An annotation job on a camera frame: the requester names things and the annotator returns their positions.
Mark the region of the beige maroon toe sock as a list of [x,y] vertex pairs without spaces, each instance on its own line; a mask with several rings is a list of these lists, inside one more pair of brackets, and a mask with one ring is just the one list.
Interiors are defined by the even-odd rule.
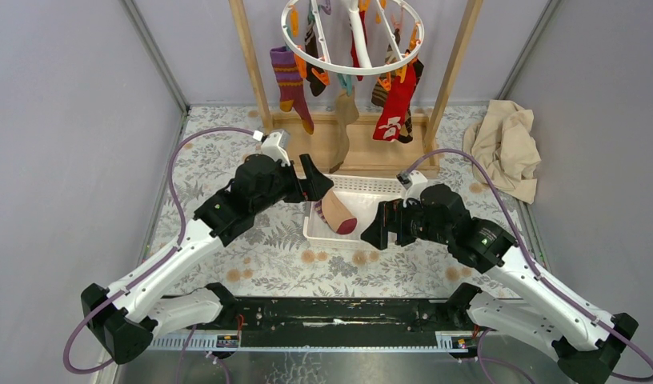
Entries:
[[358,219],[343,204],[335,190],[329,190],[314,204],[315,213],[333,232],[339,235],[351,234],[358,225]]

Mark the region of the tan brown sock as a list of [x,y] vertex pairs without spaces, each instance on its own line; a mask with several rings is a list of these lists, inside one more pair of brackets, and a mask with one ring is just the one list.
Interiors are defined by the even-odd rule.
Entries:
[[348,94],[346,90],[342,90],[335,100],[334,112],[337,127],[337,146],[329,169],[331,174],[340,169],[350,150],[347,127],[359,119],[359,109],[355,103],[355,92],[352,91]]

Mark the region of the red santa bear sock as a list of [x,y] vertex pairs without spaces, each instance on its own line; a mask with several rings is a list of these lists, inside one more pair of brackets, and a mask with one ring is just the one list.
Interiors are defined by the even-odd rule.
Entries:
[[407,107],[415,88],[415,71],[412,65],[407,65],[407,76],[403,84],[395,79],[392,82],[383,112],[379,117],[373,139],[378,141],[398,141],[399,132],[404,125]]

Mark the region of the brown argyle sock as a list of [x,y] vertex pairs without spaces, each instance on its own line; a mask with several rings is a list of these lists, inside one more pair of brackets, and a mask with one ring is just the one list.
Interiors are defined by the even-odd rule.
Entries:
[[[423,76],[423,71],[424,71],[424,65],[419,59],[415,59],[411,63],[412,67],[414,68],[415,71],[415,88],[418,87],[418,84],[420,82],[421,77]],[[412,117],[411,117],[411,107],[407,107],[407,112],[405,113],[405,121],[404,125],[402,126],[399,136],[398,136],[398,141],[407,144],[413,141],[413,122],[412,122]]]

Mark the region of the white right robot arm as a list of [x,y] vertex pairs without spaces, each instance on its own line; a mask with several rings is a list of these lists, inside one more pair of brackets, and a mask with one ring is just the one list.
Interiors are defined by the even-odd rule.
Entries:
[[416,240],[438,243],[464,266],[502,283],[528,302],[532,311],[499,301],[463,283],[447,321],[459,330],[471,324],[496,329],[543,352],[576,383],[605,383],[618,364],[638,323],[630,315],[610,314],[566,288],[557,278],[527,262],[515,238],[499,224],[473,218],[462,198],[448,186],[427,187],[419,198],[378,204],[373,222],[360,238],[378,250]]

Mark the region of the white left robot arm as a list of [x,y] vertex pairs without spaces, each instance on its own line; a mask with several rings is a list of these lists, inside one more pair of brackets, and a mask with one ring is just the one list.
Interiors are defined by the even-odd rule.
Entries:
[[212,290],[198,289],[177,298],[164,298],[174,283],[202,258],[218,253],[251,229],[255,217],[277,202],[317,202],[334,183],[299,157],[305,176],[293,164],[265,154],[253,154],[228,184],[209,197],[184,226],[184,231],[154,257],[104,288],[90,284],[81,293],[84,326],[118,365],[136,359],[153,339],[173,330],[209,322],[230,326],[234,305]]

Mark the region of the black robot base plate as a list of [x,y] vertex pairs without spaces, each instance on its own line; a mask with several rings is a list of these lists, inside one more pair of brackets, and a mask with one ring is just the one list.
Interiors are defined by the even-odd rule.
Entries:
[[443,332],[475,340],[482,327],[455,300],[399,298],[238,298],[198,330],[270,334]]

